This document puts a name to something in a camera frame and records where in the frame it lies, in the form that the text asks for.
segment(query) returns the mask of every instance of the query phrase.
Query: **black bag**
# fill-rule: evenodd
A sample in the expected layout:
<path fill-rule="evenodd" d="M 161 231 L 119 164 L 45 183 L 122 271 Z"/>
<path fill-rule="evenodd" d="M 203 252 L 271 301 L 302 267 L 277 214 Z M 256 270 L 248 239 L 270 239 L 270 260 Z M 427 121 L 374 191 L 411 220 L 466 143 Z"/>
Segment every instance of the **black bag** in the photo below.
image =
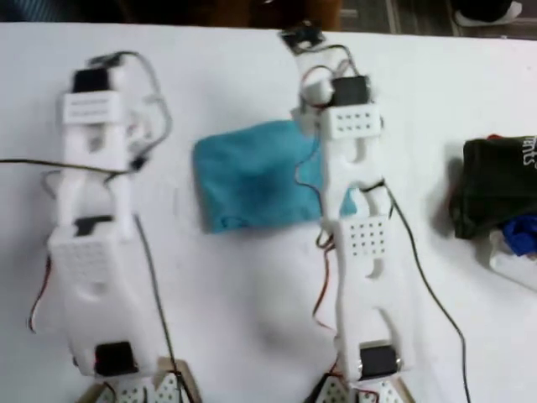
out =
<path fill-rule="evenodd" d="M 449 210 L 456 237 L 464 239 L 537 213 L 537 137 L 467 141 Z"/>

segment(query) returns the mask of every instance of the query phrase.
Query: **black fabric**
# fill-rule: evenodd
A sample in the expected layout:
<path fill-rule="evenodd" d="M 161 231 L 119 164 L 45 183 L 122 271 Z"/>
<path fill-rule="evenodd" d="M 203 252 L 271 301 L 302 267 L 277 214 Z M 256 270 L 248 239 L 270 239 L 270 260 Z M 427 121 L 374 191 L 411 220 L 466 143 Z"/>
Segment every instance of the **black fabric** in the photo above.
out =
<path fill-rule="evenodd" d="M 505 15 L 512 0 L 457 0 L 456 8 L 467 18 L 491 23 Z"/>
<path fill-rule="evenodd" d="M 469 239 L 522 214 L 537 213 L 537 137 L 464 144 L 462 178 L 450 200 L 458 238 Z"/>

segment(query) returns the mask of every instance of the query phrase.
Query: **white table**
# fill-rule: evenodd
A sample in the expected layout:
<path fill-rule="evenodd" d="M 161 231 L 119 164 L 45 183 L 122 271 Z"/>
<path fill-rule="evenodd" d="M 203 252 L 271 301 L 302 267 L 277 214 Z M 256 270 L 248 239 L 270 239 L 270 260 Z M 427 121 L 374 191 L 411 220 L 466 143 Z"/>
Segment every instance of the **white table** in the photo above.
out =
<path fill-rule="evenodd" d="M 440 234 L 432 222 L 445 199 L 447 163 L 464 140 L 535 135 L 537 43 L 330 38 L 372 76 L 387 127 L 388 179 L 431 284 L 467 336 L 473 402 L 533 401 L 536 295 L 486 270 L 479 248 Z M 0 155 L 58 159 L 56 95 L 85 59 L 121 49 L 151 59 L 175 120 L 135 196 L 177 355 L 188 360 L 209 403 L 302 401 L 334 357 L 331 334 L 310 319 L 323 277 L 317 227 L 204 234 L 190 160 L 193 144 L 207 135 L 289 117 L 298 73 L 274 31 L 0 25 Z M 72 366 L 62 337 L 32 335 L 24 323 L 51 229 L 53 204 L 39 188 L 39 172 L 0 169 L 0 390 L 3 401 L 68 402 L 89 380 Z M 396 231 L 395 253 L 414 284 L 416 347 L 445 401 L 462 402 L 459 340 L 426 295 L 400 225 Z M 328 322 L 335 284 L 321 312 Z M 164 353 L 164 342 L 159 346 Z"/>

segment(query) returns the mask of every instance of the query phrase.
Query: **dark floor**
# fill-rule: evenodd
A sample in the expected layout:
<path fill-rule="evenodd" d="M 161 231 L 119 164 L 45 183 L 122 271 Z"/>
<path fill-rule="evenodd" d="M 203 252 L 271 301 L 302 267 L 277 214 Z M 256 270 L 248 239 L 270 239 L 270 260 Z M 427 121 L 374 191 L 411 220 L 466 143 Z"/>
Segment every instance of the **dark floor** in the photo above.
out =
<path fill-rule="evenodd" d="M 523 11 L 514 23 L 461 28 L 450 0 L 344 0 L 341 29 L 352 32 L 537 39 L 537 0 L 518 0 Z"/>

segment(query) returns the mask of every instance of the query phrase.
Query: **teal fabric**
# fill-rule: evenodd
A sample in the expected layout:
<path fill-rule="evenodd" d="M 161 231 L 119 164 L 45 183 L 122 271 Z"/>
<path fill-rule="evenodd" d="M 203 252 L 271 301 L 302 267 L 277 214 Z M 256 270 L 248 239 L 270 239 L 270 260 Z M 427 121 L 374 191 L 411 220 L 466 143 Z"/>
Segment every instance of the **teal fabric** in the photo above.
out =
<path fill-rule="evenodd" d="M 200 140 L 194 148 L 194 169 L 209 231 L 318 220 L 317 195 L 294 180 L 295 166 L 308 158 L 315 142 L 291 121 L 263 123 Z M 300 181 L 319 189 L 320 152 L 299 169 Z M 341 214 L 354 213 L 347 192 Z"/>

